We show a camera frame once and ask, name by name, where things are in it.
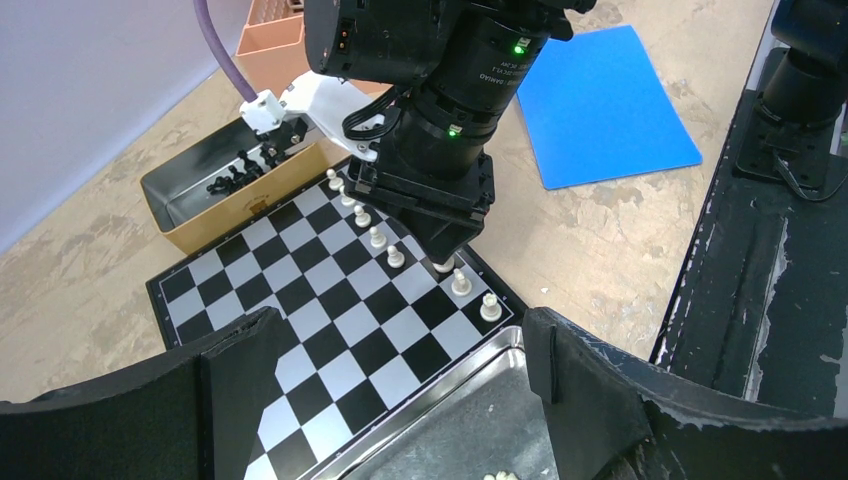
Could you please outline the white piece passed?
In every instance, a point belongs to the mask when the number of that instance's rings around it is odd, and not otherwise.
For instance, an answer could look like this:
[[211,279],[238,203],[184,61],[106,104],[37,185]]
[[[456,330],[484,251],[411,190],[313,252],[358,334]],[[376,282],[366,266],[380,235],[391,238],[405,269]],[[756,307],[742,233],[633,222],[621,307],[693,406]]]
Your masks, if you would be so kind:
[[432,263],[434,270],[440,274],[449,274],[452,273],[455,269],[455,258],[451,256],[447,261],[442,264]]

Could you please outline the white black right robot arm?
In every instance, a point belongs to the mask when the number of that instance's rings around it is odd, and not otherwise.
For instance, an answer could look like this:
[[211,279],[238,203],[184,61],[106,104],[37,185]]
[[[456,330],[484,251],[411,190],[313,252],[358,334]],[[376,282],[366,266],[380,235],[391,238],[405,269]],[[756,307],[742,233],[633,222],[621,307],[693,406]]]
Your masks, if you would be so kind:
[[346,139],[375,150],[351,158],[345,191],[399,222],[446,264],[477,237],[495,200],[484,147],[545,44],[567,41],[568,11],[590,1],[309,1],[312,71],[382,83],[347,114]]

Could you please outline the white piece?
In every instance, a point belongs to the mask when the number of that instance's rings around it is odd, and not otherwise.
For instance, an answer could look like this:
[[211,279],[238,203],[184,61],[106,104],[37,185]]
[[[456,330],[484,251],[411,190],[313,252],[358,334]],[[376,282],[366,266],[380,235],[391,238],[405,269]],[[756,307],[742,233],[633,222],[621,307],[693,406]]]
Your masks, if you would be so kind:
[[354,208],[357,205],[357,201],[347,195],[346,189],[342,186],[339,189],[339,193],[341,196],[341,204],[346,208]]

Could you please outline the white chess pawn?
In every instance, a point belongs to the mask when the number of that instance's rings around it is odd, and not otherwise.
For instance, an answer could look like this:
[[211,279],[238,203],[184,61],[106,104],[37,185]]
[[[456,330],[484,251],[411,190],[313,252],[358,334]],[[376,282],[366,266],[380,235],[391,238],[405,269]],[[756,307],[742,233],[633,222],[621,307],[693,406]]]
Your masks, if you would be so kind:
[[344,179],[335,169],[328,169],[326,171],[326,177],[328,179],[328,188],[332,191],[339,192],[344,187]]

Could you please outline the white knight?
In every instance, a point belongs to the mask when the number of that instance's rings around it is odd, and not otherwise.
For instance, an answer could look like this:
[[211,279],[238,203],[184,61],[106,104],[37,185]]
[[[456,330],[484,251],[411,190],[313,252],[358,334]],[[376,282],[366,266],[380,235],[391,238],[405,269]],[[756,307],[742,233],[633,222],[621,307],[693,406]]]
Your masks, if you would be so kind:
[[471,293],[473,284],[461,269],[455,268],[453,270],[453,280],[451,281],[450,288],[455,296],[465,297]]

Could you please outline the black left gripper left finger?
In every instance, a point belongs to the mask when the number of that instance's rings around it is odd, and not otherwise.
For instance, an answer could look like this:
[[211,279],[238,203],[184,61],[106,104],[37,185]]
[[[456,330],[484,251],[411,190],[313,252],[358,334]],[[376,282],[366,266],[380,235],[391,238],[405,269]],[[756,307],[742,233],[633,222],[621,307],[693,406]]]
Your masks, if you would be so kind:
[[261,308],[109,374],[1,405],[5,479],[241,479],[283,319]]

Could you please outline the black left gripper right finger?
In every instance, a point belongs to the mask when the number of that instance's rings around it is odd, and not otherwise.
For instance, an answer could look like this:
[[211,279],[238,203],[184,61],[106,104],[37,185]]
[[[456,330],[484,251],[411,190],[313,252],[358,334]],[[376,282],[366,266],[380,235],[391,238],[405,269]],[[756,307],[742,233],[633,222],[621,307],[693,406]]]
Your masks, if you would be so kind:
[[563,479],[843,479],[847,423],[752,403],[623,351],[547,307],[522,322]]

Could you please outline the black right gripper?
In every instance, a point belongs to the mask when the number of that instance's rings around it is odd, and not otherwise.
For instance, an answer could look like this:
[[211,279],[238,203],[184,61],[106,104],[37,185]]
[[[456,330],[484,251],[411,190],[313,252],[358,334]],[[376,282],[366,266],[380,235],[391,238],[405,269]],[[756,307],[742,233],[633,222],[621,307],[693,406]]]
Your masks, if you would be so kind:
[[422,174],[404,163],[349,156],[348,195],[398,222],[425,255],[442,263],[480,235],[495,202],[493,159],[482,153],[458,180]]

